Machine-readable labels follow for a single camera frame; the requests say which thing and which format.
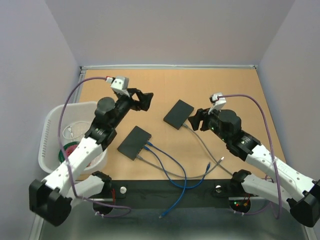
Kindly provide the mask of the black network switch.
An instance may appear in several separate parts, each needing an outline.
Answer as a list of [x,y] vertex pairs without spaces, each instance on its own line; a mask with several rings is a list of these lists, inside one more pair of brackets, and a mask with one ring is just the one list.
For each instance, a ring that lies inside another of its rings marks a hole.
[[135,126],[122,141],[117,150],[125,157],[134,161],[152,135],[139,126]]
[[193,106],[179,99],[165,115],[163,121],[179,130],[193,111]]

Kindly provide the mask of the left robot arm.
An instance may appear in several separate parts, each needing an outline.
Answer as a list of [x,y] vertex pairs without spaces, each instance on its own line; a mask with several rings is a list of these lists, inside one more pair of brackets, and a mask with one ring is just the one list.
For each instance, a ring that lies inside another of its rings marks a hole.
[[94,119],[75,150],[65,157],[56,170],[42,180],[35,179],[28,188],[29,209],[51,225],[60,226],[70,215],[72,201],[90,201],[92,195],[106,197],[111,193],[107,175],[95,171],[87,191],[76,189],[79,177],[89,163],[102,154],[117,135],[116,128],[130,110],[148,111],[154,94],[137,88],[115,90],[117,100],[101,98]]

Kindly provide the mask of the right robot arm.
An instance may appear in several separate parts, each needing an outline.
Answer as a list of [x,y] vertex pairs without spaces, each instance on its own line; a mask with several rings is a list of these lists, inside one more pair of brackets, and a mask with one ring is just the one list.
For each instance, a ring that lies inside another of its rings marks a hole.
[[210,111],[198,109],[188,117],[192,129],[212,131],[234,156],[260,169],[280,185],[261,180],[252,173],[230,182],[231,192],[258,195],[273,203],[281,203],[282,208],[302,225],[314,227],[320,219],[320,182],[303,175],[285,162],[272,156],[261,142],[242,130],[242,120],[233,110]]

